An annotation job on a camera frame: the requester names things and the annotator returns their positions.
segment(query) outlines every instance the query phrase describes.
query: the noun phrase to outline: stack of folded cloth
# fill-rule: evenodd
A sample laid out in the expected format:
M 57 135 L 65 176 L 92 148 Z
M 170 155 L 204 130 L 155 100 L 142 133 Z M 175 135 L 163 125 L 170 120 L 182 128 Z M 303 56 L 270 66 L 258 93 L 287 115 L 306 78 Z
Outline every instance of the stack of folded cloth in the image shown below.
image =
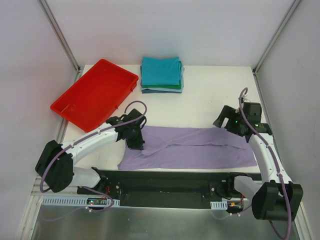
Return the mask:
M 184 66 L 179 57 L 156 59 L 143 57 L 141 89 L 148 93 L 182 93 Z

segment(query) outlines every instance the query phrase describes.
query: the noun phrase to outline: purple cloth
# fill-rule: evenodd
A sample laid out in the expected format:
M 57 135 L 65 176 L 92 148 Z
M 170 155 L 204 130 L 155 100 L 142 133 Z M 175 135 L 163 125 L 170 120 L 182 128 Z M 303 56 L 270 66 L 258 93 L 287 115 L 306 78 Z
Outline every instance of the purple cloth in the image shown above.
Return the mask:
M 119 170 L 228 169 L 256 166 L 244 137 L 224 128 L 145 126 L 144 150 L 125 149 Z

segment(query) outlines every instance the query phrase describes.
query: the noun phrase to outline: gray wall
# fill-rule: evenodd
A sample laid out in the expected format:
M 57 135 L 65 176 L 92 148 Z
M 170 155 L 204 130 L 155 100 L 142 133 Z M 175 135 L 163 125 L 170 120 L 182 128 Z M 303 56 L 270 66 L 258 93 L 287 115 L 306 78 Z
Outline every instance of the gray wall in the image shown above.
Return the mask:
M 48 0 L 80 65 L 143 55 L 251 66 L 293 0 Z
M 258 72 L 281 161 L 320 235 L 320 1 L 304 0 Z
M 0 239 L 16 239 L 44 144 L 50 104 L 75 73 L 36 0 L 0 1 Z

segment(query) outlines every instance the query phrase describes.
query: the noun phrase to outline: green cloth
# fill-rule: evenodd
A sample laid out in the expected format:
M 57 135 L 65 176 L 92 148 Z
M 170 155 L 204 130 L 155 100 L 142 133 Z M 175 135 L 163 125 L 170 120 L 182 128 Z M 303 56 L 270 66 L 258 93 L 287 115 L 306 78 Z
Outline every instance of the green cloth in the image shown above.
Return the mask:
M 179 61 L 179 65 L 180 65 L 180 73 L 182 71 L 182 62 Z M 168 84 L 161 84 L 161 85 L 143 85 L 142 83 L 142 87 L 144 89 L 148 89 L 148 88 L 162 88 L 162 89 L 181 89 L 182 88 L 182 85 L 181 85 L 181 78 L 179 80 L 179 85 L 168 85 Z

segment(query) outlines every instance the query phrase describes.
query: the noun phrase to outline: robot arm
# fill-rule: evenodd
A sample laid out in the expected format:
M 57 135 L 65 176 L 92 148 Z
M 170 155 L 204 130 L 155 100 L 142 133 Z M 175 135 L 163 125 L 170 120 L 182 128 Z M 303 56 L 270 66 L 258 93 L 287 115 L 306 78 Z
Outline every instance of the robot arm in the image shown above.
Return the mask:
M 221 114 L 214 121 L 214 125 L 221 128 L 225 118 L 228 122 L 226 130 L 236 135 L 245 137 L 247 143 L 251 146 L 256 157 L 262 178 L 262 185 L 254 182 L 250 177 L 243 173 L 232 173 L 228 180 L 229 190 L 236 190 L 243 194 L 252 205 L 252 212 L 256 219 L 287 221 L 288 212 L 286 201 L 281 185 L 281 180 L 277 171 L 277 166 L 269 148 L 272 149 L 276 158 L 286 193 L 290 203 L 292 220 L 295 219 L 302 196 L 301 185 L 293 184 L 281 162 L 274 146 L 272 131 L 267 123 L 261 123 L 262 108 L 259 103 L 242 102 L 242 109 L 246 120 L 243 118 L 239 109 L 230 106 L 224 106 Z M 252 129 L 248 123 L 263 137 L 263 141 Z
M 94 167 L 85 169 L 74 166 L 88 154 L 119 140 L 125 140 L 130 149 L 142 150 L 145 142 L 141 129 L 146 124 L 146 121 L 147 119 L 144 115 L 133 109 L 128 115 L 110 117 L 106 123 L 75 140 L 61 144 L 52 140 L 45 145 L 35 171 L 43 177 L 53 158 L 64 150 L 45 176 L 45 182 L 49 188 L 54 193 L 57 193 L 68 186 L 86 186 L 96 191 L 104 192 L 106 177 L 98 169 Z

